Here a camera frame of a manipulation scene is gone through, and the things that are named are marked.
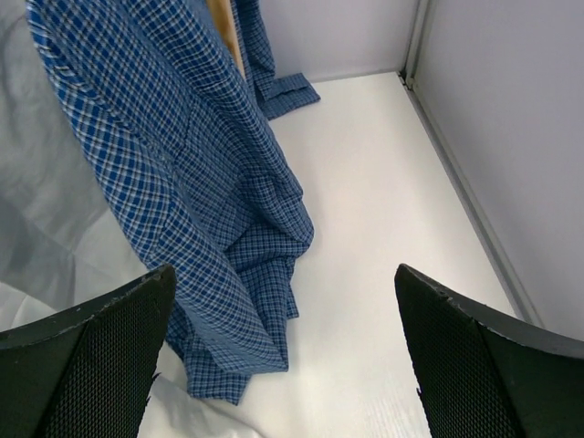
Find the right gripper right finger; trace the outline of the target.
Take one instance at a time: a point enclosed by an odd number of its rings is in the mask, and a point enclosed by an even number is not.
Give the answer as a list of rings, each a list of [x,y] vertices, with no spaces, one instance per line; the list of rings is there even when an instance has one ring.
[[[433,437],[580,437],[583,343],[399,265],[394,285]]]

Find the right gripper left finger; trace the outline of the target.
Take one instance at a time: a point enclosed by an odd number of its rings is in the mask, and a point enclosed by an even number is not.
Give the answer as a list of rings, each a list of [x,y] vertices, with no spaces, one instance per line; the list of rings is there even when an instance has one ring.
[[[137,436],[175,288],[173,268],[161,266],[2,332],[2,436]]]

